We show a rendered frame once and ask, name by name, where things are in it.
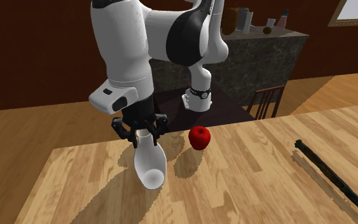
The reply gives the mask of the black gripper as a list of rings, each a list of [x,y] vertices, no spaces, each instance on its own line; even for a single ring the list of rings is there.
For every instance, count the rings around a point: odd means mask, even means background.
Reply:
[[[122,109],[123,117],[114,117],[111,126],[121,139],[131,142],[137,148],[136,130],[147,129],[153,136],[153,144],[157,146],[157,140],[167,131],[168,119],[165,114],[155,114],[153,96],[138,101],[131,106]]]

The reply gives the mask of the white vase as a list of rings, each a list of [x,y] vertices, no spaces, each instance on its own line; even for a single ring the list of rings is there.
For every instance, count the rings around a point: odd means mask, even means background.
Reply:
[[[154,144],[152,134],[147,129],[136,131],[137,147],[134,153],[136,174],[149,190],[161,187],[165,182],[167,158],[159,143]]]

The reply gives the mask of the red apple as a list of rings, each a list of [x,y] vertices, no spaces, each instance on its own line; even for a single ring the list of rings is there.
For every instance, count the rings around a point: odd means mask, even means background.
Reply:
[[[195,150],[204,150],[209,145],[211,140],[211,135],[208,129],[202,126],[195,126],[191,128],[188,139],[190,145]]]

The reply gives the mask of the dark robot stand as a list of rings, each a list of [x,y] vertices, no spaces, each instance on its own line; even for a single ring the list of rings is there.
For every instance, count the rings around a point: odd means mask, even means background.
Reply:
[[[195,126],[212,127],[248,122],[254,119],[215,83],[211,84],[211,107],[202,113],[184,107],[181,96],[185,90],[179,88],[153,94],[156,113],[167,116],[169,132],[188,130]]]

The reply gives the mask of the brown wooden chair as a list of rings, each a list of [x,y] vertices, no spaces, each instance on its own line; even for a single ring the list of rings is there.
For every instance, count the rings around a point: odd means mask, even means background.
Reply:
[[[277,93],[278,97],[277,100],[275,102],[273,111],[272,111],[272,118],[275,118],[277,115],[277,111],[279,109],[279,105],[280,105],[280,101],[282,99],[282,95],[285,89],[285,85],[280,85],[280,86],[276,86],[276,87],[271,87],[271,88],[265,88],[265,89],[261,89],[261,90],[256,90],[254,92],[254,95],[252,96],[252,99],[246,109],[246,112],[250,113],[251,109],[254,105],[254,103],[256,102],[256,99],[258,98],[258,96],[261,96],[261,100],[260,103],[258,105],[258,110],[256,111],[256,115],[255,115],[255,119],[256,120],[262,120],[266,118],[266,113],[268,111],[269,105],[272,103],[272,99],[273,96],[275,95],[275,93]]]

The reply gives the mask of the dark marble counter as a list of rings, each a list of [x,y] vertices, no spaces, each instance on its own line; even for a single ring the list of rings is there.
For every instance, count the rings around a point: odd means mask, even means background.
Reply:
[[[307,36],[296,32],[250,38],[221,37],[222,8],[200,6],[180,13],[153,10],[146,18],[149,53],[154,60],[187,67],[192,101],[208,97],[212,78],[239,105],[248,105],[263,87],[287,83]]]

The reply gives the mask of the long black stick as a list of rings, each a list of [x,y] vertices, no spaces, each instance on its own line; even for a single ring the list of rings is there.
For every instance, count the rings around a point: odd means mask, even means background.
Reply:
[[[299,149],[345,196],[358,207],[358,195],[342,180],[317,154],[315,154],[301,139],[296,140],[294,147]]]

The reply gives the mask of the window with pale frame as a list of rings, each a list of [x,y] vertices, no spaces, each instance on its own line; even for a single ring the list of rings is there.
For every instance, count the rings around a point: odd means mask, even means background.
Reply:
[[[328,27],[358,26],[358,0],[340,0]]]

